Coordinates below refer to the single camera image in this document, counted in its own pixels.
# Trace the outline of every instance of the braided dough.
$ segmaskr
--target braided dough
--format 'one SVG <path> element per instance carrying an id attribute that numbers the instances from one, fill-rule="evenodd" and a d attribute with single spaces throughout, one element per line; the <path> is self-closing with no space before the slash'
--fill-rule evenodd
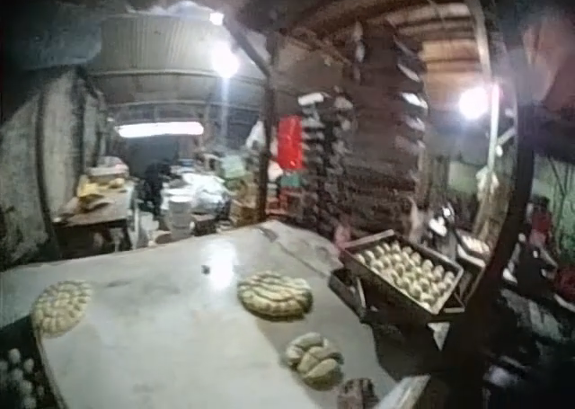
<path id="1" fill-rule="evenodd" d="M 343 356 L 319 333 L 307 333 L 286 348 L 287 365 L 311 387 L 330 387 L 341 377 Z"/>
<path id="2" fill-rule="evenodd" d="M 241 280 L 237 295 L 243 306 L 271 318 L 302 317 L 312 307 L 312 291 L 304 279 L 265 271 Z"/>
<path id="3" fill-rule="evenodd" d="M 31 319 L 45 337 L 58 337 L 82 321 L 92 298 L 92 287 L 81 280 L 49 286 L 34 302 Z"/>

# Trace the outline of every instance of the concrete wall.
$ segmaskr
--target concrete wall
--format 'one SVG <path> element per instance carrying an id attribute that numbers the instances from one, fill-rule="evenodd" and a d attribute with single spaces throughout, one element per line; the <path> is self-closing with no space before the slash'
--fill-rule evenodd
<path id="1" fill-rule="evenodd" d="M 74 67 L 3 82 L 9 111 L 0 125 L 0 269 L 50 255 L 47 222 L 95 163 L 97 126 L 104 120 L 97 94 Z"/>

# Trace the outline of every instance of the wooden table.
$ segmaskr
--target wooden table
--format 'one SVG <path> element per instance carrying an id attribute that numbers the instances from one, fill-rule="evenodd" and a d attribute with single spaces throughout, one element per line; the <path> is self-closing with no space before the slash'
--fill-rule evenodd
<path id="1" fill-rule="evenodd" d="M 60 222 L 56 222 L 58 235 L 67 236 L 80 230 L 101 233 L 107 237 L 110 235 L 111 229 L 119 229 L 122 234 L 119 249 L 132 249 L 136 244 L 139 232 L 139 214 L 134 187 L 133 182 L 127 182 L 122 189 L 102 191 L 104 199 L 110 203 L 93 211 L 75 213 Z M 74 198 L 63 209 L 75 209 L 76 206 L 77 198 Z"/>

